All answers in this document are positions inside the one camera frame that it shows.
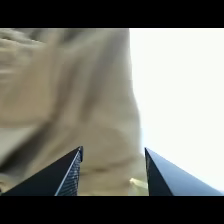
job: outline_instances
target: white background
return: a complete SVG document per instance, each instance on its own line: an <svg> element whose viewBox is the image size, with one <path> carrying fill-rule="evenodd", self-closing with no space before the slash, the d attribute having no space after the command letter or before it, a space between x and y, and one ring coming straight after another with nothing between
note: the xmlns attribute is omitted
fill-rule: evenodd
<svg viewBox="0 0 224 224"><path fill-rule="evenodd" d="M143 144L224 191L224 29L131 29Z"/></svg>

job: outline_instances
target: tan cloth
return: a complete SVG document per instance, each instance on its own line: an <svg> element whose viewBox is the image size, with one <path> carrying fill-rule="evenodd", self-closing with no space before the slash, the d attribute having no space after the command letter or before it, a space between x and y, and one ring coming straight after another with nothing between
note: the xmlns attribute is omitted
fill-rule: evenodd
<svg viewBox="0 0 224 224"><path fill-rule="evenodd" d="M0 30L0 187L82 145L79 193L131 194L146 172L129 30L25 31Z"/></svg>

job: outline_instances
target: bright white area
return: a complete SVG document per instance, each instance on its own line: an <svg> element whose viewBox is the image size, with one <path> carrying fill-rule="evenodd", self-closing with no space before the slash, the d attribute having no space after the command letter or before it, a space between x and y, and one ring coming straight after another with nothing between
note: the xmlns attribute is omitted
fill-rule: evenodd
<svg viewBox="0 0 224 224"><path fill-rule="evenodd" d="M224 191L224 29L131 29L143 144Z"/></svg>

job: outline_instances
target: white surface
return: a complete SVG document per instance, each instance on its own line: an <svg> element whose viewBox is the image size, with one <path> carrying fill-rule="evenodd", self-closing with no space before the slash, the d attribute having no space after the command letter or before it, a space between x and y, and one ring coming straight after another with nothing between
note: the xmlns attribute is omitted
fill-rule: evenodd
<svg viewBox="0 0 224 224"><path fill-rule="evenodd" d="M224 190L224 29L131 29L143 145Z"/></svg>

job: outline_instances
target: beige fabric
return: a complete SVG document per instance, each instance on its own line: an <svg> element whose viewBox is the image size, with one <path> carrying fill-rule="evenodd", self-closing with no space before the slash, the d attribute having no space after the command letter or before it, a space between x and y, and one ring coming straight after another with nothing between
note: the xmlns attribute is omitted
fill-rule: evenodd
<svg viewBox="0 0 224 224"><path fill-rule="evenodd" d="M83 145L80 195L131 194L146 172L128 29L23 31L0 29L0 187Z"/></svg>

